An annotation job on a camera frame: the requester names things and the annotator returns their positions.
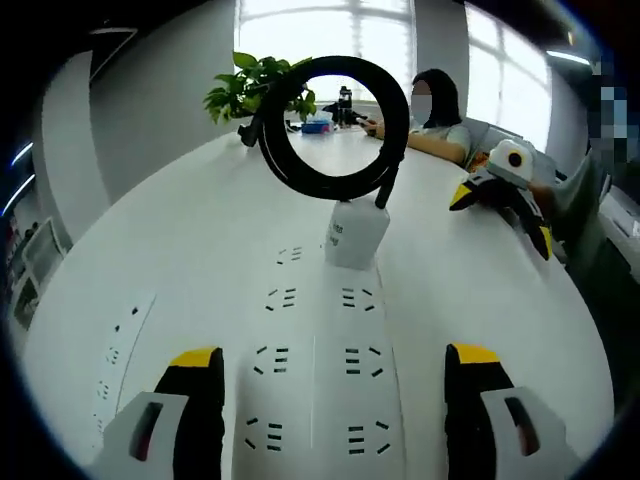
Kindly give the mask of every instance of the wall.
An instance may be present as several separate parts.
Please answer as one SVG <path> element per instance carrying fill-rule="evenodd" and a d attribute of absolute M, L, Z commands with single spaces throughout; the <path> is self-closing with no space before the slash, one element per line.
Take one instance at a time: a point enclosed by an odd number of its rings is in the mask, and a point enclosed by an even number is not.
<path fill-rule="evenodd" d="M 42 105 L 46 173 L 60 217 L 75 243 L 109 208 L 89 114 L 91 52 L 67 61 Z"/>
<path fill-rule="evenodd" d="M 469 94 L 469 36 L 464 5 L 452 0 L 415 0 L 418 72 L 439 68 L 458 87 L 460 115 Z"/>
<path fill-rule="evenodd" d="M 551 122 L 546 154 L 557 169 L 570 176 L 587 148 L 587 110 L 567 82 L 552 70 Z"/>
<path fill-rule="evenodd" d="M 237 128 L 202 100 L 233 71 L 234 0 L 207 2 L 139 39 L 91 88 L 91 119 L 111 202 L 169 162 Z"/>
<path fill-rule="evenodd" d="M 36 106 L 33 124 L 33 148 L 31 149 L 31 158 L 33 160 L 33 170 L 36 173 L 34 188 L 36 190 L 40 212 L 42 212 L 43 219 L 51 217 L 51 222 L 56 229 L 60 243 L 66 250 L 70 250 L 73 242 L 71 241 L 71 237 L 69 237 L 56 201 L 53 198 L 51 184 L 47 176 L 47 167 L 44 162 L 44 147 L 42 145 L 42 99 Z"/>

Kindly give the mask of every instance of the desk surface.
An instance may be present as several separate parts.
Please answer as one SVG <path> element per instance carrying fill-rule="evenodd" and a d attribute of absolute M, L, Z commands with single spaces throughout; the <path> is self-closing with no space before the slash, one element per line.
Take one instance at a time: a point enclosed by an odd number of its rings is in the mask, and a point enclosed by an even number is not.
<path fill-rule="evenodd" d="M 334 174 L 358 170 L 380 147 L 359 132 L 291 141 L 309 163 Z M 443 369 L 450 342 L 497 352 L 513 382 L 566 422 L 568 442 L 581 456 L 598 445 L 613 417 L 607 359 L 578 291 L 555 258 L 544 262 L 494 212 L 449 212 L 464 177 L 455 165 L 407 150 L 378 252 L 408 478 L 446 478 Z M 87 432 L 105 336 L 132 296 L 152 291 L 157 298 L 120 408 L 152 391 L 181 352 L 223 347 L 228 475 L 234 369 L 246 348 L 243 332 L 252 328 L 241 306 L 267 275 L 268 252 L 322 243 L 332 208 L 282 185 L 257 148 L 229 134 L 152 175 L 106 212 L 51 280 L 24 353 L 36 403 L 72 458 L 85 463 L 91 455 Z"/>

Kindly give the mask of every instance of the ceiling light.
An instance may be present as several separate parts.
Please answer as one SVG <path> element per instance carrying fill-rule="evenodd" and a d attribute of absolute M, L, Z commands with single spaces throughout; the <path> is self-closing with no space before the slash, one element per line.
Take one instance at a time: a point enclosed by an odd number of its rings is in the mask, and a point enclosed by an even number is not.
<path fill-rule="evenodd" d="M 24 156 L 25 153 L 27 153 L 29 150 L 31 150 L 31 147 L 33 147 L 33 142 L 29 143 L 29 145 L 27 145 L 22 150 L 20 150 L 20 153 L 18 153 L 18 155 L 16 155 L 16 158 L 14 158 L 13 161 L 11 162 L 11 166 L 13 166 L 14 163 L 16 163 L 18 160 L 20 160 Z"/>
<path fill-rule="evenodd" d="M 31 175 L 29 178 L 27 178 L 27 181 L 24 182 L 22 185 L 20 185 L 20 188 L 18 190 L 16 190 L 16 193 L 14 193 L 13 195 L 11 195 L 11 198 L 9 199 L 9 201 L 7 202 L 7 204 L 4 207 L 4 210 L 2 210 L 2 215 L 0 216 L 4 216 L 4 214 L 7 212 L 7 210 L 9 209 L 9 207 L 11 206 L 11 204 L 15 201 L 16 198 L 18 198 L 18 195 L 20 195 L 20 192 L 22 192 L 22 190 L 24 190 L 25 188 L 27 188 L 27 186 L 33 182 L 33 179 L 36 178 L 36 174 L 34 173 L 33 175 Z"/>
<path fill-rule="evenodd" d="M 553 52 L 551 50 L 547 50 L 547 55 L 551 55 L 552 57 L 564 58 L 565 60 L 571 60 L 572 62 L 578 62 L 583 65 L 591 65 L 589 63 L 589 60 L 587 60 L 586 58 L 571 55 L 569 53 Z"/>

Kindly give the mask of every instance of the window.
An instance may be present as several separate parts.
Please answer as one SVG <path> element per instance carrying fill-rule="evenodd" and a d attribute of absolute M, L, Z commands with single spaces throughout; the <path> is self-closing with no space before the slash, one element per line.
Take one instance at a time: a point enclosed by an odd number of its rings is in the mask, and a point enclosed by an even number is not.
<path fill-rule="evenodd" d="M 291 63 L 325 55 L 364 58 L 409 94 L 416 50 L 410 0 L 238 0 L 237 18 L 238 51 Z M 318 101 L 336 100 L 342 85 L 351 88 L 354 100 L 375 100 L 348 77 L 309 82 Z"/>
<path fill-rule="evenodd" d="M 469 29 L 467 116 L 547 146 L 551 75 L 545 56 L 514 30 L 466 5 Z"/>

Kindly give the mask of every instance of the potted plant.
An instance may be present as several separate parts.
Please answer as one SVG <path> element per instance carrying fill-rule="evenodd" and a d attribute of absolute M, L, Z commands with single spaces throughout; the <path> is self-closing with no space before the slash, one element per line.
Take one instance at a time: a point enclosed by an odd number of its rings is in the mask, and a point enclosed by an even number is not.
<path fill-rule="evenodd" d="M 204 99 L 205 109 L 216 124 L 220 118 L 226 123 L 232 118 L 249 117 L 256 113 L 262 97 L 273 82 L 309 60 L 311 58 L 305 58 L 290 65 L 286 60 L 276 60 L 273 57 L 257 60 L 248 53 L 233 52 L 233 63 L 240 71 L 235 75 L 221 73 L 214 77 L 225 85 L 215 87 L 207 94 Z M 305 84 L 303 91 L 289 102 L 287 111 L 298 112 L 302 121 L 305 121 L 307 115 L 316 112 L 315 100 L 315 93 Z"/>

